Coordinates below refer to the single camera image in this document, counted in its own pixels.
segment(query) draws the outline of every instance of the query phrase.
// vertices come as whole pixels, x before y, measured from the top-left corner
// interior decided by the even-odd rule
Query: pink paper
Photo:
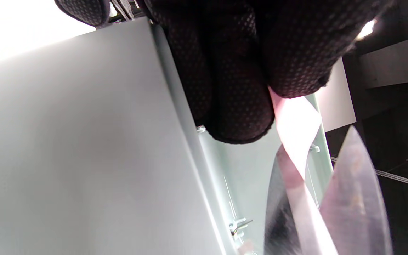
[[[283,98],[269,88],[277,131],[290,159],[305,179],[306,159],[322,123],[322,116],[304,97]]]

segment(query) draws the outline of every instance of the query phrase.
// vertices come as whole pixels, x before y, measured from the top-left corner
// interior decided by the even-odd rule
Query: glove finger
[[[254,142],[274,120],[259,67],[254,9],[244,0],[210,0],[204,18],[216,97],[206,128],[222,142]]]
[[[272,5],[275,16],[259,10],[261,22],[270,23],[269,31],[262,34],[261,47],[272,89],[282,97],[292,98],[325,86],[338,58],[389,2],[289,0]]]
[[[197,126],[212,104],[212,80],[199,41],[197,11],[186,0],[144,0],[149,15],[165,30],[183,90]]]

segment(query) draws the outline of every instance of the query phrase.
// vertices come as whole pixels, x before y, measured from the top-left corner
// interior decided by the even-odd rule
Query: gloved hand
[[[333,64],[390,2],[138,0],[165,30],[195,124],[238,144],[270,129],[268,86],[286,98],[325,86]]]

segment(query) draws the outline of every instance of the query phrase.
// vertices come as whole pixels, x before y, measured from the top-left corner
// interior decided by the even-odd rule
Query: gray panel
[[[222,254],[190,129],[147,19],[0,63],[0,254]]]
[[[366,87],[408,83],[408,40],[360,58]]]

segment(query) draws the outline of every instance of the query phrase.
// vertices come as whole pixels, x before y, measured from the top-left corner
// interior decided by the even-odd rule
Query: white wall
[[[54,0],[0,0],[0,60],[91,31]]]
[[[325,132],[356,122],[348,88],[343,61],[340,58],[333,66],[327,86],[316,92]]]

